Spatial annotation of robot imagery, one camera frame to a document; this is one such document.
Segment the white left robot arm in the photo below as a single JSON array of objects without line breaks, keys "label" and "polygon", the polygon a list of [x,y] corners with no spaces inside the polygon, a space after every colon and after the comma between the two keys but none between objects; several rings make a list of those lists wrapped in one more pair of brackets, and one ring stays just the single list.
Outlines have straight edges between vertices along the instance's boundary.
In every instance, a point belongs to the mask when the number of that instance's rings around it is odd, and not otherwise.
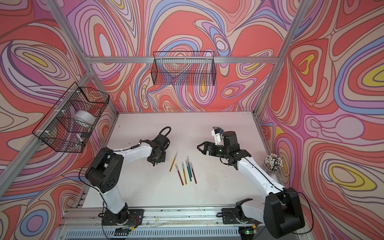
[{"label": "white left robot arm", "polygon": [[128,205],[117,187],[123,164],[146,159],[155,166],[165,162],[166,150],[170,145],[167,136],[158,134],[154,140],[143,140],[137,145],[119,150],[102,148],[88,167],[85,178],[101,195],[107,216],[118,225],[129,219]]}]

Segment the yellow capped knife angled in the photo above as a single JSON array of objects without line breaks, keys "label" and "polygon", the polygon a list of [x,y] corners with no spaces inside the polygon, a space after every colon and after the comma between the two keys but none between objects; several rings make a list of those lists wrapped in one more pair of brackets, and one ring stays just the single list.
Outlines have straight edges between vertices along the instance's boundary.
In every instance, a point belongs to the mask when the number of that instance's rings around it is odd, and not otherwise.
[{"label": "yellow capped knife angled", "polygon": [[173,161],[172,161],[172,164],[171,164],[171,167],[170,167],[169,172],[172,172],[172,169],[173,169],[173,167],[174,167],[174,165],[175,165],[177,156],[178,156],[178,151],[175,153],[175,156],[174,156],[174,158],[173,158]]}]

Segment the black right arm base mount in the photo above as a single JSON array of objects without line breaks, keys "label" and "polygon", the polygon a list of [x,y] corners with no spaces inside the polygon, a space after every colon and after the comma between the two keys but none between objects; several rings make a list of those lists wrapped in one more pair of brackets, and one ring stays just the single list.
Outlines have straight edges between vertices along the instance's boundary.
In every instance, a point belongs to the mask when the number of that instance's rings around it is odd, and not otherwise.
[{"label": "black right arm base mount", "polygon": [[264,204],[251,198],[243,199],[235,203],[233,208],[222,208],[216,214],[217,218],[222,218],[223,224],[251,224],[256,226],[264,224]]}]

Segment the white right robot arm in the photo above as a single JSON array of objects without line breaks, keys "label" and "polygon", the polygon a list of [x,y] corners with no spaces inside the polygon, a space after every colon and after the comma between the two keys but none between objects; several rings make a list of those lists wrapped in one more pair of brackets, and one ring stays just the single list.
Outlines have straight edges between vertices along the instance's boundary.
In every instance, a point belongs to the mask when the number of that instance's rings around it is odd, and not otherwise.
[{"label": "white right robot arm", "polygon": [[197,149],[203,155],[227,160],[225,164],[247,177],[264,199],[263,203],[252,198],[238,201],[233,208],[223,208],[217,217],[222,218],[225,225],[264,224],[276,239],[302,229],[305,218],[299,193],[270,177],[247,150],[241,149],[234,131],[213,130],[212,135],[214,142],[203,142]]}]

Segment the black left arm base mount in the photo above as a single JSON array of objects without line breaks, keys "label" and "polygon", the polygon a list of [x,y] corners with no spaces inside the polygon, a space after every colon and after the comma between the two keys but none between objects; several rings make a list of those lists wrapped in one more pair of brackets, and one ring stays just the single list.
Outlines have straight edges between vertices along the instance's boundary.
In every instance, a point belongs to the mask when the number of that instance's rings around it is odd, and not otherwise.
[{"label": "black left arm base mount", "polygon": [[98,214],[103,226],[138,227],[143,222],[144,209],[131,209],[125,204],[119,213],[113,214],[105,206],[103,208],[103,212]]}]

